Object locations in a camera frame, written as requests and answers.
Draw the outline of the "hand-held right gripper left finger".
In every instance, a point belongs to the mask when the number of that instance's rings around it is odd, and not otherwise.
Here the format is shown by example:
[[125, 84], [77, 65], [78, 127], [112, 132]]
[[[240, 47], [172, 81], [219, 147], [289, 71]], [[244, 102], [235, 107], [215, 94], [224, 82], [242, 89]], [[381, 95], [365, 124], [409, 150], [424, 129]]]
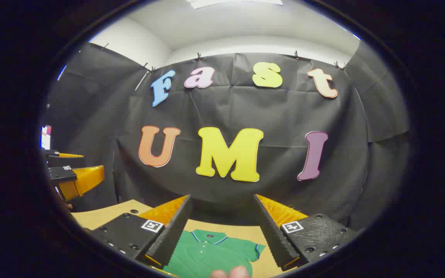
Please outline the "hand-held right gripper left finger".
[[139, 215], [124, 212], [90, 235], [131, 260], [161, 270], [171, 260], [191, 212], [192, 199], [186, 195]]

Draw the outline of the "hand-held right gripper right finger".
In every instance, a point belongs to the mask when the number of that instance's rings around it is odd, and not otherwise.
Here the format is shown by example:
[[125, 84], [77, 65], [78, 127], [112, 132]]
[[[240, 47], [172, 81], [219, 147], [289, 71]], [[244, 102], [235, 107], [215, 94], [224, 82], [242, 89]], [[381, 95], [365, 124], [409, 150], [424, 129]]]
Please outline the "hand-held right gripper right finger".
[[258, 225], [282, 271], [321, 260], [359, 234], [323, 213], [308, 216], [259, 194], [253, 201]]

